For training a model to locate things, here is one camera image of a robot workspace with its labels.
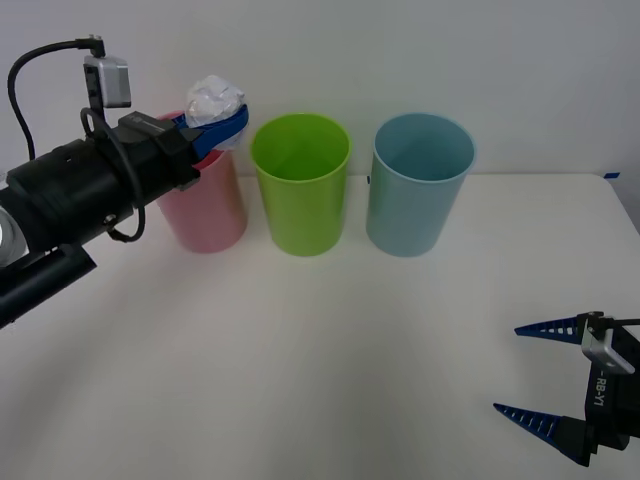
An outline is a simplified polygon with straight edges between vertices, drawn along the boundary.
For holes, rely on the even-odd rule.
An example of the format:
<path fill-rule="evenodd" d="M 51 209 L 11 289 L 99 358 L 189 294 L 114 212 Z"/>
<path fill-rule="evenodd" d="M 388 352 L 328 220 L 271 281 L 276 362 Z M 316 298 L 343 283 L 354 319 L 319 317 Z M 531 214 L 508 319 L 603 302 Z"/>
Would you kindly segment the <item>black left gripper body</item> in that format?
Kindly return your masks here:
<path fill-rule="evenodd" d="M 132 112 L 118 121 L 117 135 L 143 192 L 185 190 L 199 181 L 194 147 L 199 131 Z"/>

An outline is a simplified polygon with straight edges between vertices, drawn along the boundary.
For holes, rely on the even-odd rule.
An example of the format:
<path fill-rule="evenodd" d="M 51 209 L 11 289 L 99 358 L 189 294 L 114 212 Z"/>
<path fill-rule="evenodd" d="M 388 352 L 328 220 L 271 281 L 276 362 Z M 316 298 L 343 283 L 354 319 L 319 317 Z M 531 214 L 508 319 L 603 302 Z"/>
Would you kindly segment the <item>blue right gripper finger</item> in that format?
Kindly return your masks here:
<path fill-rule="evenodd" d="M 493 407 L 504 417 L 550 445 L 576 464 L 588 467 L 593 454 L 593 432 L 585 420 L 520 409 L 500 403 Z"/>
<path fill-rule="evenodd" d="M 517 336 L 580 345 L 584 333 L 584 315 L 529 324 L 515 328 L 514 332 Z"/>

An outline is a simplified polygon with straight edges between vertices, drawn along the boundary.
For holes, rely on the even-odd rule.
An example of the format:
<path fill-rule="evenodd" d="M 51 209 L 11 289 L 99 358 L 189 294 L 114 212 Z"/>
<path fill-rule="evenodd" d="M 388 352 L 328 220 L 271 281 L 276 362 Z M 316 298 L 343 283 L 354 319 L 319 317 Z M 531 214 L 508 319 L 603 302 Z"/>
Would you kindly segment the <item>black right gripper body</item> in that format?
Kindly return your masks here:
<path fill-rule="evenodd" d="M 624 450 L 639 436 L 639 340 L 626 328 L 584 331 L 582 353 L 591 362 L 584 405 L 593 447 Z"/>

